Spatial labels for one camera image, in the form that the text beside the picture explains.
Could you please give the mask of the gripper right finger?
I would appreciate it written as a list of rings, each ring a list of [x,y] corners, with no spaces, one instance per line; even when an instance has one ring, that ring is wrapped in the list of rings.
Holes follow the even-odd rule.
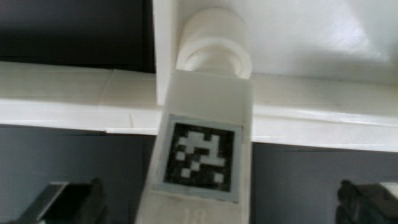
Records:
[[[398,224],[398,183],[353,184],[341,181],[336,224]]]

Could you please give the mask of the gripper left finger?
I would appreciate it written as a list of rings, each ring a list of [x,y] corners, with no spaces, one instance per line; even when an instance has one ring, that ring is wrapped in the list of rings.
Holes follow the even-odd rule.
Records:
[[[14,224],[108,224],[101,180],[50,183]]]

